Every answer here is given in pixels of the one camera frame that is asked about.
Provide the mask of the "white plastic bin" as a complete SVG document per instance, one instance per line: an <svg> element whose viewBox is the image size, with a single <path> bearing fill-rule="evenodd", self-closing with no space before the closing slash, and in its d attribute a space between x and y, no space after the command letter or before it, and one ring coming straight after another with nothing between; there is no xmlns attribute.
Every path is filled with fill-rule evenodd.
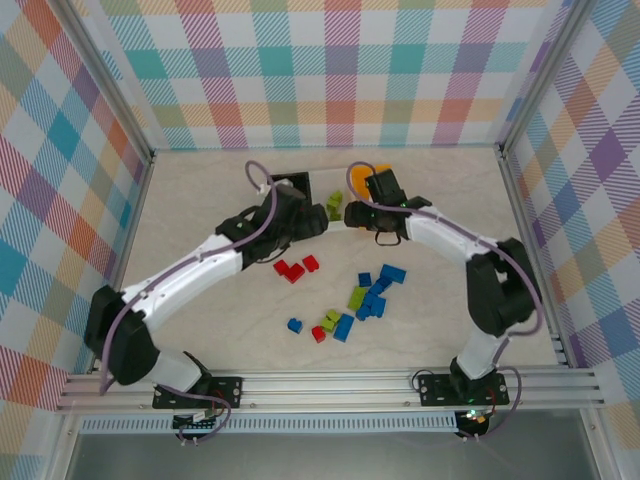
<svg viewBox="0 0 640 480"><path fill-rule="evenodd" d="M309 171L309 183L311 189L311 198L313 204L321 204L327 217L330 217L326 208L329 197L336 191L342 194L342 202L338 213L341 215L340 220L330 220L328 224L328 233L346 231L348 227L344 223L346 206L355 200L355 197L349 190L346 182L346 168L322 169Z"/></svg>

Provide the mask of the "orange plastic bin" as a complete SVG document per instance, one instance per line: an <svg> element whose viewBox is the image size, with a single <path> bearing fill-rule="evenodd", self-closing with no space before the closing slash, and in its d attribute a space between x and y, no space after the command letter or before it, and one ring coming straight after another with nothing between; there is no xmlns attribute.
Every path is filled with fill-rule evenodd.
<svg viewBox="0 0 640 480"><path fill-rule="evenodd" d="M388 163L374 165L374 169L376 172L382 172L391 168L392 168L392 165ZM350 180L351 180L352 186L361 197L365 198L368 201L371 201L371 196L370 196L369 190L365 185L365 179L369 177L372 173L373 172L369 167L366 167L363 165L357 165L353 167L350 173Z"/></svg>

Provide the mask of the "black plastic bin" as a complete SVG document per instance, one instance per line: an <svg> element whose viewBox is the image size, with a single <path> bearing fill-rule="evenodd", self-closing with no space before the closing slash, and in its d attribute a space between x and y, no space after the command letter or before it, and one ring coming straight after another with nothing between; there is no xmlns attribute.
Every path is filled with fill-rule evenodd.
<svg viewBox="0 0 640 480"><path fill-rule="evenodd" d="M294 188L305 195L306 204L312 205L311 184L308 172L288 172L272 176L275 182L287 180Z"/></svg>

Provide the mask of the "left controller board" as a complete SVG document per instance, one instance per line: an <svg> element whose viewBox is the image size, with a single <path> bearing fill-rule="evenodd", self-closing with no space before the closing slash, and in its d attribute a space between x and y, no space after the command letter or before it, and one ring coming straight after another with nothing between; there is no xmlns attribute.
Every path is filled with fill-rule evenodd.
<svg viewBox="0 0 640 480"><path fill-rule="evenodd" d="M225 414L226 409L208 409L193 414L174 415L172 428L174 430L215 431L218 418Z"/></svg>

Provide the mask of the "controller board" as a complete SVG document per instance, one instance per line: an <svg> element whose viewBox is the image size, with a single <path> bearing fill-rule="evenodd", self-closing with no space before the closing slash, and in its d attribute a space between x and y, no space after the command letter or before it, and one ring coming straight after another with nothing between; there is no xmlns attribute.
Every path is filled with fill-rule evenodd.
<svg viewBox="0 0 640 480"><path fill-rule="evenodd" d="M487 434L492 416L492 410L471 409L456 412L455 417L458 428L456 435L460 438L471 438Z"/></svg>
<svg viewBox="0 0 640 480"><path fill-rule="evenodd" d="M172 428L174 430L215 431L218 418L225 414L226 409L208 409L193 414L174 415Z"/></svg>

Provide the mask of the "grey metal panel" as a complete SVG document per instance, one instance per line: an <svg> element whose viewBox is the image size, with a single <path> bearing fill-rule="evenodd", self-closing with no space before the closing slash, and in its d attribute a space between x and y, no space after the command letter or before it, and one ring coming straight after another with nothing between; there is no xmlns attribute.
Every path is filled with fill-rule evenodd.
<svg viewBox="0 0 640 480"><path fill-rule="evenodd" d="M586 452L423 436L222 435L182 447L167 435L83 435L65 480L600 480Z"/></svg>

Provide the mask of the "right controller board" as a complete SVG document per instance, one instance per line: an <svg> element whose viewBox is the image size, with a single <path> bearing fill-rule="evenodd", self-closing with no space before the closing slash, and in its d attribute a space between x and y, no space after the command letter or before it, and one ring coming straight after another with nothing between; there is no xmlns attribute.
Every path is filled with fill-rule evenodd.
<svg viewBox="0 0 640 480"><path fill-rule="evenodd" d="M456 435L460 438L471 438L487 434L492 416L492 410L471 409L456 412L455 417L458 428Z"/></svg>

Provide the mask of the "aluminium front rail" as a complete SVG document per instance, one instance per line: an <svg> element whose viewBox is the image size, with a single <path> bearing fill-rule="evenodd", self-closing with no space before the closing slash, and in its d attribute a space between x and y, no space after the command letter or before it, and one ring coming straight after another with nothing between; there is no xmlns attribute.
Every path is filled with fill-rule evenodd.
<svg viewBox="0 0 640 480"><path fill-rule="evenodd" d="M514 373L504 373L518 407L529 410L602 408L603 391L590 369L521 367L522 388ZM243 379L237 413L417 412L425 389L407 369L361 371L221 371ZM73 375L58 400L59 413L116 414L153 411L154 385L143 381L113 385L99 393L99 375Z"/></svg>

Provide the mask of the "aluminium rail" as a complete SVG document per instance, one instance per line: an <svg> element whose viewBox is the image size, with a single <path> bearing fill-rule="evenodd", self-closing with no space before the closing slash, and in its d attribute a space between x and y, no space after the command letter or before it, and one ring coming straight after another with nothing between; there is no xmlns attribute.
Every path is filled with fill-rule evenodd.
<svg viewBox="0 0 640 480"><path fill-rule="evenodd" d="M518 407L529 410L602 408L603 391L590 369L521 367L522 388L514 373L504 373ZM417 412L425 389L407 369L361 371L221 371L243 379L237 413ZM154 385L143 381L113 385L99 393L99 375L73 375L58 400L59 413L116 414L153 411Z"/></svg>
<svg viewBox="0 0 640 480"><path fill-rule="evenodd" d="M138 381L144 376L142 368L149 367L157 357L151 336L143 331L142 315L123 299L123 280L157 157L158 151L154 149L143 164L141 183L134 192L126 218L122 251L116 260L113 278L99 288L91 300L84 343L100 363L100 373L107 384L117 381L127 385Z"/></svg>
<svg viewBox="0 0 640 480"><path fill-rule="evenodd" d="M525 208L524 197L521 194L515 174L509 164L508 155L504 152L504 149L500 144L495 146L496 160L499 166L500 173L502 175L511 209L515 217L517 228L521 236L522 242L525 245L527 253L529 255L530 263L535 275L535 279L540 289L541 303L544 309L545 320L547 328L550 332L554 351L558 363L568 368L574 367L573 354L570 351L570 344L565 338L562 331L561 323L557 314L556 305L554 303L553 296L550 291L550 287L547 283L545 276L542 256L538 249L537 238L535 236L533 227L529 223L527 217L527 211Z"/></svg>

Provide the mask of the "aluminium left side rail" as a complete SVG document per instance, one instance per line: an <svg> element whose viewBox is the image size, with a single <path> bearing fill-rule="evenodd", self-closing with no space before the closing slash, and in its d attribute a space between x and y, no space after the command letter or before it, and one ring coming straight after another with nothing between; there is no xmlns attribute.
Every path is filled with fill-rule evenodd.
<svg viewBox="0 0 640 480"><path fill-rule="evenodd" d="M91 300L84 343L100 363L100 373L107 384L117 381L127 385L138 381L144 376L142 368L149 367L157 357L151 336L143 331L142 315L123 299L123 280L157 157L158 151L154 149L143 164L141 183L134 192L126 218L122 251L116 260L113 278L99 288Z"/></svg>

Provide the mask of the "aluminium right side rail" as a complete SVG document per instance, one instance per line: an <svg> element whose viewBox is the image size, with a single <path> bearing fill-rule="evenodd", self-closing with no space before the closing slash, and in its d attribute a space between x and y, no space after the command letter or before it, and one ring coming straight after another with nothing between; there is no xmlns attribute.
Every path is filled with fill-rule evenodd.
<svg viewBox="0 0 640 480"><path fill-rule="evenodd" d="M545 320L547 328L550 332L554 351L558 363L568 368L574 367L573 354L570 351L570 344L565 338L562 331L561 323L557 314L556 305L554 303L553 296L550 291L550 287L547 283L545 276L542 256L538 249L537 238L535 236L533 227L529 223L527 217L527 211L525 208L524 197L521 194L515 174L509 164L508 155L504 152L504 149L500 144L495 146L496 160L499 166L500 173L502 175L511 209L515 217L517 228L521 236L522 242L525 245L527 253L529 255L530 263L535 275L535 279L540 289L541 303L544 309Z"/></svg>

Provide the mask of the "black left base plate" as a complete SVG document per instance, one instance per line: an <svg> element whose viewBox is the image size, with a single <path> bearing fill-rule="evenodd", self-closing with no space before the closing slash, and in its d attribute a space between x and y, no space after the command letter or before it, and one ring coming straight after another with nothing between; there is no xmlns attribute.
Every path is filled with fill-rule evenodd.
<svg viewBox="0 0 640 480"><path fill-rule="evenodd" d="M206 409L212 406L211 401L201 396L216 397L225 400L232 408L240 406L242 394L241 377L203 376L185 394L171 393L164 387L155 388L152 407L154 409Z"/></svg>

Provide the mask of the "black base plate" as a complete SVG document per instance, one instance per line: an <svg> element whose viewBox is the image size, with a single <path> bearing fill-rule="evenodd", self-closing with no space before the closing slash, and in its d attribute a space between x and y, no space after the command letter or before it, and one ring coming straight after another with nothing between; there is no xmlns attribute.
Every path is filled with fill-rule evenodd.
<svg viewBox="0 0 640 480"><path fill-rule="evenodd" d="M155 388L152 407L154 409L206 409L212 406L211 401L201 396L216 397L225 400L232 408L240 406L242 394L241 377L203 376L185 394L171 393L164 387Z"/></svg>
<svg viewBox="0 0 640 480"><path fill-rule="evenodd" d="M502 374L492 372L477 380L451 374L422 374L417 377L420 403L426 406L504 406L510 403Z"/></svg>

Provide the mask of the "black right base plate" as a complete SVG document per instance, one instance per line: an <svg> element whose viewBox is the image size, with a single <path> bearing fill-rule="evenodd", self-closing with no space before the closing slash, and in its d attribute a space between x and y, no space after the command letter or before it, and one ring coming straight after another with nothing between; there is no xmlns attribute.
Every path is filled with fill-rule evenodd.
<svg viewBox="0 0 640 480"><path fill-rule="evenodd" d="M504 406L510 403L502 374L492 372L477 380L451 374L422 374L417 377L420 403L426 406Z"/></svg>

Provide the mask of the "aluminium left frame post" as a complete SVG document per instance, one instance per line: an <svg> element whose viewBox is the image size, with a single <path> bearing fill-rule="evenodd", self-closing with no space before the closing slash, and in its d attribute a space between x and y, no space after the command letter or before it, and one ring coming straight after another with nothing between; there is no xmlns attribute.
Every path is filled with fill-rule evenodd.
<svg viewBox="0 0 640 480"><path fill-rule="evenodd" d="M133 111L111 75L100 50L93 41L72 1L48 0L48 2L78 49L88 71L113 109L115 117L120 121L134 149L147 164L152 164L154 161L154 149L146 139Z"/></svg>

